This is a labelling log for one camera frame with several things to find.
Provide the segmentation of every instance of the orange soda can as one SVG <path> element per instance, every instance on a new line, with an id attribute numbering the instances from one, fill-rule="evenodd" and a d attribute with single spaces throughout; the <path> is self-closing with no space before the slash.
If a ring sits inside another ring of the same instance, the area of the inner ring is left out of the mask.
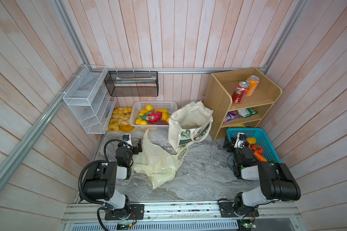
<path id="1" fill-rule="evenodd" d="M 251 75 L 248 77 L 248 79 L 246 80 L 246 83 L 249 84 L 249 90 L 247 94 L 245 95 L 246 97 L 250 97 L 253 94 L 259 82 L 260 82 L 260 78 L 255 75 Z"/>

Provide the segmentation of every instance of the canvas tote bag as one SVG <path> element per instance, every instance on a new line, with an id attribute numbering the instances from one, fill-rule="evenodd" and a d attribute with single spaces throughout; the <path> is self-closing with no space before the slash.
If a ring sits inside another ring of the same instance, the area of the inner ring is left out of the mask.
<path id="1" fill-rule="evenodd" d="M 180 147 L 203 141 L 211 130 L 213 110 L 206 108 L 202 101 L 191 102 L 169 119 L 168 141 L 178 152 Z"/>

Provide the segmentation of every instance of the carrot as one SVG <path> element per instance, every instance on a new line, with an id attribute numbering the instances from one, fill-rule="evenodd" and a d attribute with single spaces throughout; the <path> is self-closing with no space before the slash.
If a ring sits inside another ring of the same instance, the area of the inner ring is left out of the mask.
<path id="1" fill-rule="evenodd" d="M 257 152 L 254 152 L 253 155 L 258 159 L 259 161 L 267 162 L 267 159 L 263 157 L 262 155 L 258 154 Z"/>

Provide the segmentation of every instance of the green snack bag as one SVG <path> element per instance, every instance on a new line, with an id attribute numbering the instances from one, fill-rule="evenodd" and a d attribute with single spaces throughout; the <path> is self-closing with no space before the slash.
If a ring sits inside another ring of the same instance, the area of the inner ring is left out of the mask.
<path id="1" fill-rule="evenodd" d="M 257 114 L 257 112 L 253 108 L 245 108 L 236 111 L 242 118 L 247 118 L 252 115 Z"/>

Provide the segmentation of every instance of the red coca-cola can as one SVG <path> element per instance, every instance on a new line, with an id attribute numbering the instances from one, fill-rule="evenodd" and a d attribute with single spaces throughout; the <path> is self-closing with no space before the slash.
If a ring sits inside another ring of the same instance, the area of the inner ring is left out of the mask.
<path id="1" fill-rule="evenodd" d="M 249 90 L 249 84 L 246 82 L 239 82 L 233 93 L 233 103 L 240 104 L 243 101 L 245 94 Z"/>

